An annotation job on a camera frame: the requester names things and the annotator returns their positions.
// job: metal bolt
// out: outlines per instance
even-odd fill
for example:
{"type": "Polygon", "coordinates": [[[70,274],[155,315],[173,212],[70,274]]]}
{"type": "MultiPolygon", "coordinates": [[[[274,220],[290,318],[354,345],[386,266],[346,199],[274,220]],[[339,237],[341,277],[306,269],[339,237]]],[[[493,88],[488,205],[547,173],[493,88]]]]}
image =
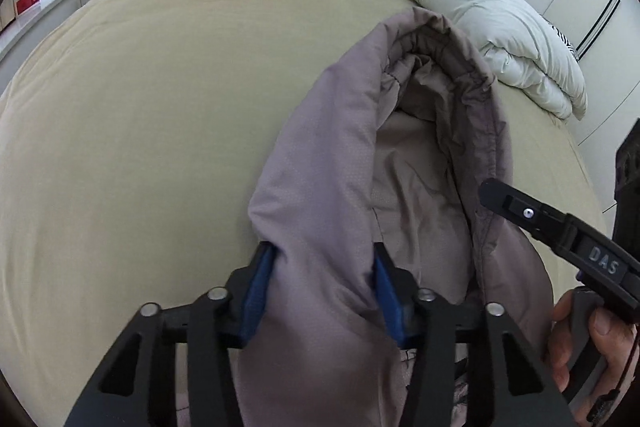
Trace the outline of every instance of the metal bolt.
{"type": "Polygon", "coordinates": [[[229,292],[222,286],[210,289],[209,293],[207,293],[207,297],[212,301],[222,301],[222,299],[226,299],[227,295],[229,295],[229,292]]]}
{"type": "Polygon", "coordinates": [[[160,311],[160,306],[155,302],[148,302],[140,308],[140,315],[143,317],[153,317],[160,311]]]}
{"type": "Polygon", "coordinates": [[[487,304],[486,310],[494,317],[502,317],[504,315],[504,306],[497,302],[490,302],[487,304]]]}
{"type": "Polygon", "coordinates": [[[436,299],[436,294],[433,290],[427,288],[420,288],[418,290],[418,300],[423,302],[433,302],[436,299]]]}

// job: white wardrobe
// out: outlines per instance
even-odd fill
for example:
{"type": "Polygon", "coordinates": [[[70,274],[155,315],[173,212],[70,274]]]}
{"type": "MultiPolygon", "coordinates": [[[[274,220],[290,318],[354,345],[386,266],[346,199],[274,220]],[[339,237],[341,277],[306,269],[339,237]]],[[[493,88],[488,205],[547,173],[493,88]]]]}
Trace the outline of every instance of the white wardrobe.
{"type": "Polygon", "coordinates": [[[612,232],[615,153],[640,116],[640,2],[553,0],[544,16],[577,46],[589,107],[567,126],[612,232]]]}

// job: bed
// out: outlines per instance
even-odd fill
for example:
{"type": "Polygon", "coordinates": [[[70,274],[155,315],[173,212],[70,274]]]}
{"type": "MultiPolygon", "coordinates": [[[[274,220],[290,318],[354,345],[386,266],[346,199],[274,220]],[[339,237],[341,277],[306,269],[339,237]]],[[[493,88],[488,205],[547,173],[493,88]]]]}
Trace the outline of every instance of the bed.
{"type": "MultiPolygon", "coordinates": [[[[0,99],[0,369],[36,425],[64,423],[140,304],[191,302],[249,260],[246,206],[287,116],[413,5],[92,0],[33,52],[0,99]]],[[[516,187],[603,230],[564,123],[495,88],[516,187]]],[[[575,271],[536,248],[559,297],[575,271]]]]}

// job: das logo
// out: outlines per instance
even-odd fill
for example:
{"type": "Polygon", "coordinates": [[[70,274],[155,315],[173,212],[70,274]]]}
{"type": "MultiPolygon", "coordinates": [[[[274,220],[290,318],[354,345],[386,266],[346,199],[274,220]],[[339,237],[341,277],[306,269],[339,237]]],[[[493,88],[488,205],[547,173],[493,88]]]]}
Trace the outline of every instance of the das logo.
{"type": "Polygon", "coordinates": [[[591,248],[589,261],[593,261],[594,264],[597,264],[600,268],[611,275],[615,275],[618,272],[618,267],[620,266],[620,261],[610,258],[607,253],[603,255],[602,250],[598,247],[591,248]]]}

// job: wrinkled fabric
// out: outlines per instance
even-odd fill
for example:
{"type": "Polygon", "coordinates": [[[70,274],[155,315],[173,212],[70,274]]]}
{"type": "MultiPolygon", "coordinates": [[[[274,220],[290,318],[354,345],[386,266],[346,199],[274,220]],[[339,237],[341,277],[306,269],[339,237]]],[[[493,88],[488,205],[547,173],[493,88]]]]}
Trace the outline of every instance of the wrinkled fabric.
{"type": "MultiPolygon", "coordinates": [[[[0,370],[38,427],[64,424],[142,303],[193,302],[248,263],[247,204],[287,117],[412,5],[92,0],[34,50],[0,100],[0,370]]],[[[514,187],[606,233],[565,124],[494,89],[514,187]]],[[[577,270],[532,243],[559,298],[577,270]]]]}
{"type": "Polygon", "coordinates": [[[486,178],[511,182],[494,82],[462,33],[414,8],[358,42],[293,112],[249,206],[280,253],[238,359],[248,426],[398,424],[410,371],[372,291],[375,241],[450,302],[479,287],[542,352],[553,304],[542,261],[478,201],[486,178]]]}
{"type": "Polygon", "coordinates": [[[587,110],[584,75],[558,33],[525,0],[415,0],[465,32],[498,80],[558,118],[587,110]]]}

